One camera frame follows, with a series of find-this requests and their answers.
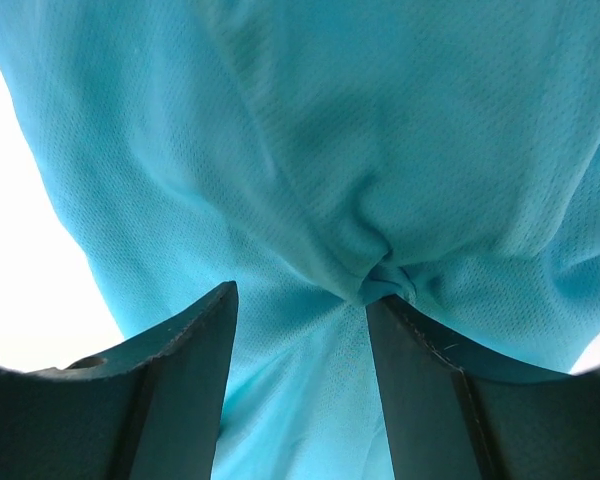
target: light blue cloth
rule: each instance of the light blue cloth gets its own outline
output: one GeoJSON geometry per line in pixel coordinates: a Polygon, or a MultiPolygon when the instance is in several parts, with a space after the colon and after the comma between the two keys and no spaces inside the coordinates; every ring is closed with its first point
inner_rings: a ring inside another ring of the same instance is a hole
{"type": "Polygon", "coordinates": [[[392,477],[383,295],[600,332],[600,1],[0,0],[0,67],[126,335],[237,280],[216,480],[392,477]]]}

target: textured fabric surface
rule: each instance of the textured fabric surface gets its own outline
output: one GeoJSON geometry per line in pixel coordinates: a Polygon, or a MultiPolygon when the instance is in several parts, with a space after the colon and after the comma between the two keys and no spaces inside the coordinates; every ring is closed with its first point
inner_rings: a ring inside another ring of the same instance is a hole
{"type": "Polygon", "coordinates": [[[217,480],[391,478],[386,294],[559,370],[600,331],[600,0],[0,0],[0,68],[126,335],[238,282],[217,480]]]}

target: black plastic piece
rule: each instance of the black plastic piece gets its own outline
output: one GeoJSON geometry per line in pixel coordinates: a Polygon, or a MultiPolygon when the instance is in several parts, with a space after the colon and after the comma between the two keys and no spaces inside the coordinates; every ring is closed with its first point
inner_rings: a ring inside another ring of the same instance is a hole
{"type": "Polygon", "coordinates": [[[398,297],[367,316],[397,480],[600,480],[600,368],[516,361],[398,297]]]}
{"type": "Polygon", "coordinates": [[[0,368],[0,480],[207,480],[238,295],[193,306],[66,370],[0,368]]]}

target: bright white background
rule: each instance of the bright white background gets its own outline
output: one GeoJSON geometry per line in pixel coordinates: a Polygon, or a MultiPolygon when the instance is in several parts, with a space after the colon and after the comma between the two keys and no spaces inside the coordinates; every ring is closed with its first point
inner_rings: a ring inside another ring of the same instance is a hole
{"type": "MultiPolygon", "coordinates": [[[[120,341],[84,255],[55,217],[0,74],[0,365],[64,367],[120,341]]],[[[597,364],[600,337],[574,371],[597,364]]]]}

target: gathered fabric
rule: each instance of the gathered fabric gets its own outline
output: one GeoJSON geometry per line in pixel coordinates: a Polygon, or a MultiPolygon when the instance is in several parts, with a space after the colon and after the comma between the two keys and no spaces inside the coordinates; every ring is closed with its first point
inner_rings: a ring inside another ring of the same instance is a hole
{"type": "Polygon", "coordinates": [[[386,295],[561,371],[600,332],[600,0],[1,0],[0,68],[125,336],[237,281],[215,480],[393,478],[386,295]]]}

